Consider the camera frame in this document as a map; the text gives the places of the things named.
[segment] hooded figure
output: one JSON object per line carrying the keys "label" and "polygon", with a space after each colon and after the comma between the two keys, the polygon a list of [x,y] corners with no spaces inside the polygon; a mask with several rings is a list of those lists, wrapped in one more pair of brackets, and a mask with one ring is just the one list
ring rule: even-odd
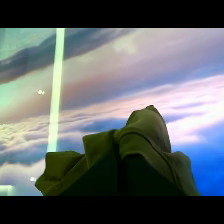
{"label": "hooded figure", "polygon": [[134,111],[124,128],[84,136],[83,143],[85,154],[46,154],[35,184],[44,196],[200,195],[190,159],[171,152],[165,121],[152,105]]}

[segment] blue sky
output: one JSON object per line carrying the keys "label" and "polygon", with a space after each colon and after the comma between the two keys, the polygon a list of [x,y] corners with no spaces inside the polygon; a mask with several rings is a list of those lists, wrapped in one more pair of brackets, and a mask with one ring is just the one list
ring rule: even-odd
{"label": "blue sky", "polygon": [[[0,185],[21,195],[44,168],[55,29],[23,28],[20,43],[16,32],[0,30]],[[121,128],[154,104],[173,151],[191,158],[201,194],[224,195],[223,37],[224,29],[67,30],[59,150],[82,153],[84,135]]]}

